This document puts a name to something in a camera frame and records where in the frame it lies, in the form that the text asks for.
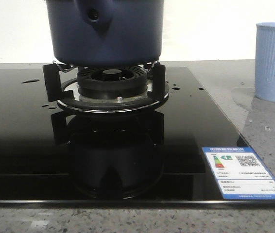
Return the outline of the black glass gas stove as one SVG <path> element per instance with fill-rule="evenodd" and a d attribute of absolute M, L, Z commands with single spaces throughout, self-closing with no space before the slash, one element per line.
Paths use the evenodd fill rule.
<path fill-rule="evenodd" d="M 70 115 L 42 69 L 0 69 L 0 206 L 273 208 L 225 200 L 203 147 L 250 147 L 187 68 L 156 110 Z"/>

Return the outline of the black pot support grate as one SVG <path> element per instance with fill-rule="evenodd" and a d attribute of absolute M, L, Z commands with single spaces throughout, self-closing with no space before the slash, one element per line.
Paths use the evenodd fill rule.
<path fill-rule="evenodd" d="M 88 105 L 111 103 L 118 105 L 122 101 L 146 104 L 164 102 L 168 96 L 169 86 L 166 83 L 166 68 L 159 61 L 144 63 L 139 66 L 147 74 L 147 90 L 132 97 L 115 99 L 94 99 L 81 95 L 78 91 L 77 73 L 91 67 L 79 67 L 53 61 L 43 66 L 43 75 L 48 101 L 61 101 L 65 104 L 84 102 Z"/>

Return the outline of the light blue ribbed cup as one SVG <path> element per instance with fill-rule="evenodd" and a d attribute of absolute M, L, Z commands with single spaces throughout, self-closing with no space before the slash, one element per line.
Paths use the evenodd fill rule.
<path fill-rule="evenodd" d="M 275 22 L 257 24 L 255 95 L 275 102 Z"/>

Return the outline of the dark blue cooking pot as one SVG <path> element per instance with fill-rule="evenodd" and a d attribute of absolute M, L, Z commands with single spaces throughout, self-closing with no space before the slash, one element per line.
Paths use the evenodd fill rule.
<path fill-rule="evenodd" d="M 117 67 L 156 61 L 162 0 L 48 0 L 53 52 L 65 64 Z"/>

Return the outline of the blue energy label sticker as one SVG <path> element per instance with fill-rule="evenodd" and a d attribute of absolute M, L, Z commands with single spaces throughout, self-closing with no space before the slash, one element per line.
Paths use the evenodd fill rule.
<path fill-rule="evenodd" d="M 225 200 L 275 200 L 275 178 L 250 147 L 203 147 Z"/>

